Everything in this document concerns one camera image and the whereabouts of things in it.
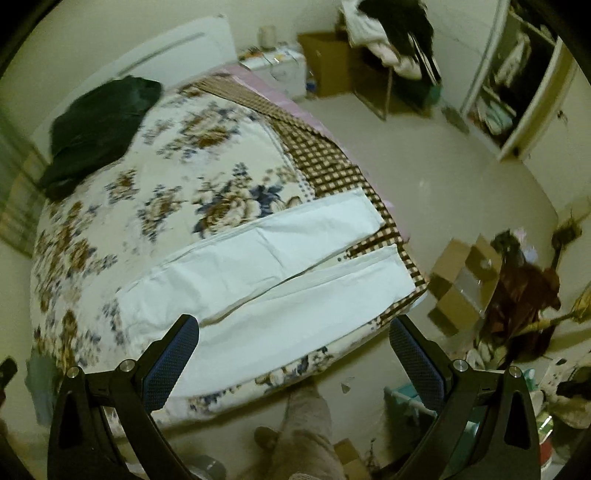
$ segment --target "cardboard box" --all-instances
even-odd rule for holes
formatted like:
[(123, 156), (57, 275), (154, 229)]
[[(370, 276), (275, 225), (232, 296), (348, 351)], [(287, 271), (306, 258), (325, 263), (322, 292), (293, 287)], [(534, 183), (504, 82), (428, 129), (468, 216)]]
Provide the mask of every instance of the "cardboard box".
[(371, 475), (361, 461), (351, 440), (345, 439), (335, 444), (335, 453), (343, 465), (345, 477), (348, 480), (371, 480)]
[(452, 239), (431, 272), (433, 322), (448, 335), (474, 327), (491, 302), (501, 266), (501, 256), (482, 235), (472, 246)]
[(297, 40), (314, 74), (317, 95), (327, 97), (352, 90), (349, 61), (351, 47), (336, 32), (302, 33)]

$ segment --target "bottle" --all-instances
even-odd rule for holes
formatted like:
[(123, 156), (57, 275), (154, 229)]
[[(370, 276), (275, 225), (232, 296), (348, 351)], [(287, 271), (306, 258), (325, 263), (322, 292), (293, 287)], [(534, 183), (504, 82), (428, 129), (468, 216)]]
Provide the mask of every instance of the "bottle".
[(306, 77), (306, 98), (313, 100), (316, 98), (317, 90), (316, 78), (311, 70), (308, 70), (308, 76)]

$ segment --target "bed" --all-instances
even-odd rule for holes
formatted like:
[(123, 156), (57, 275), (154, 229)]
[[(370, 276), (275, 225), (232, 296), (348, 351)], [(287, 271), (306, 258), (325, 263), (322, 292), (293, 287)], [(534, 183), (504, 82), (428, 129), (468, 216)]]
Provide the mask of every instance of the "bed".
[[(210, 58), (187, 67), (181, 60), (196, 48)], [(171, 396), (152, 414), (161, 427), (211, 419), (324, 371), (426, 290), (387, 205), (362, 169), (294, 102), (238, 65), (220, 67), (234, 55), (223, 16), (191, 22), (97, 72), (35, 133), (39, 149), (47, 151), (52, 119), (115, 76), (144, 76), (167, 89), (125, 156), (89, 176), (66, 200), (45, 206), (31, 274), (34, 350), (61, 372), (73, 365), (87, 372), (115, 368), (130, 356), (116, 299), (120, 289), (166, 256), (218, 232), (359, 187), (384, 226), (330, 261), (395, 245), (414, 289), (365, 325), (287, 365), (220, 391)], [(175, 62), (183, 67), (172, 72)], [(122, 434), (114, 411), (109, 421)]]

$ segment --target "person's leg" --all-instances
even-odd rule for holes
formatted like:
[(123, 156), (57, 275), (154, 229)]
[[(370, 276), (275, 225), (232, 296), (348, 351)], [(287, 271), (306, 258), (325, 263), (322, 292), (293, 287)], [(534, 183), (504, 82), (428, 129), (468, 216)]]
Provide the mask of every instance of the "person's leg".
[(331, 432), (326, 400), (312, 380), (302, 382), (290, 394), (269, 480), (288, 480), (295, 473), (320, 480), (344, 480), (343, 467), (330, 443)]

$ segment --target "shoe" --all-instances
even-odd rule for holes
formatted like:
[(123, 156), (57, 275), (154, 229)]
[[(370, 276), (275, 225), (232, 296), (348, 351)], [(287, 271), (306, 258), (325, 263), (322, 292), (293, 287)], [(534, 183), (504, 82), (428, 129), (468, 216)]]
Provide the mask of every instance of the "shoe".
[(275, 449), (278, 438), (279, 433), (269, 427), (257, 427), (255, 429), (255, 443), (267, 452), (272, 452)]

